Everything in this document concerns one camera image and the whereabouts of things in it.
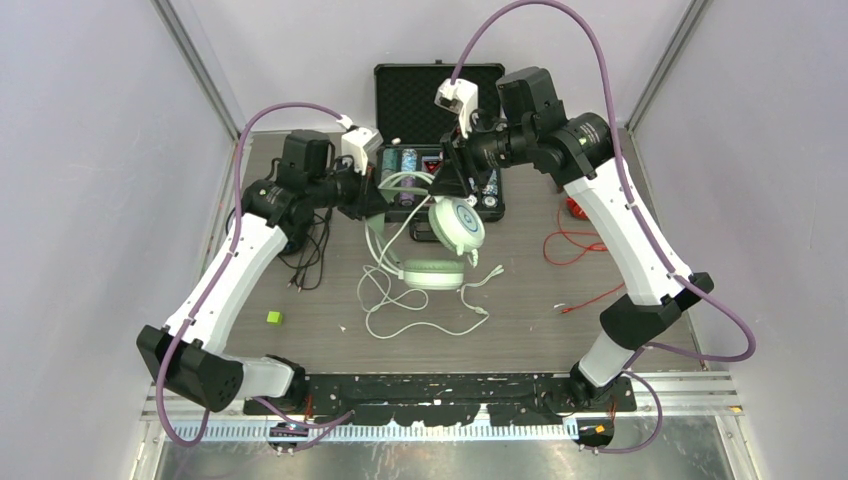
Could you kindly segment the mint green headphones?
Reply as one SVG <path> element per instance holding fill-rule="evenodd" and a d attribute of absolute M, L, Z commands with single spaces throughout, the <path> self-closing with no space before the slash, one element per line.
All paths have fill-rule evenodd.
<path fill-rule="evenodd" d="M 479 262 L 479 250 L 486 238 L 485 224 L 468 200 L 431 194 L 428 187 L 434 180 L 435 176 L 429 173 L 406 171 L 392 173 L 377 182 L 379 193 L 388 203 L 403 194 L 415 197 L 416 203 L 393 233 L 386 231 L 385 214 L 367 219 L 365 238 L 371 263 L 363 268 L 364 278 L 374 280 L 382 274 L 420 291 L 458 290 L 465 284 L 466 270 Z M 396 243 L 400 235 L 421 219 L 426 221 L 436 247 L 442 252 L 399 254 Z"/>

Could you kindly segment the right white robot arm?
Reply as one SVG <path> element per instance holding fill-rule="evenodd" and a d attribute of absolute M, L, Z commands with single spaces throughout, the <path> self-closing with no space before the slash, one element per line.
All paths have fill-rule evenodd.
<path fill-rule="evenodd" d="M 570 118 L 550 73 L 527 67 L 496 82 L 501 112 L 480 109 L 478 87 L 446 79 L 435 104 L 454 113 L 456 127 L 441 139 L 445 165 L 431 192 L 467 197 L 482 174 L 530 164 L 574 199 L 593 224 L 622 275 L 626 292 L 600 315 L 602 331 L 572 367 L 571 400 L 596 410 L 638 348 L 645 346 L 714 288 L 706 272 L 677 257 L 615 157 L 612 130 L 599 115 Z"/>

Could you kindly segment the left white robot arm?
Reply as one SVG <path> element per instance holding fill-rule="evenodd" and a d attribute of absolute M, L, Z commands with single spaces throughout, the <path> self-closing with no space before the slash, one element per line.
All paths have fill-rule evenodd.
<path fill-rule="evenodd" d="M 383 139 L 353 127 L 336 151 L 328 135 L 295 130 L 276 159 L 275 178 L 259 179 L 242 194 L 241 215 L 186 301 L 160 328 L 145 326 L 136 345 L 159 387 L 220 412 L 243 397 L 265 396 L 284 414 L 307 398 L 302 368 L 284 358 L 236 358 L 223 351 L 249 294 L 287 245 L 301 248 L 318 209 L 361 220 L 384 213 L 374 157 Z"/>

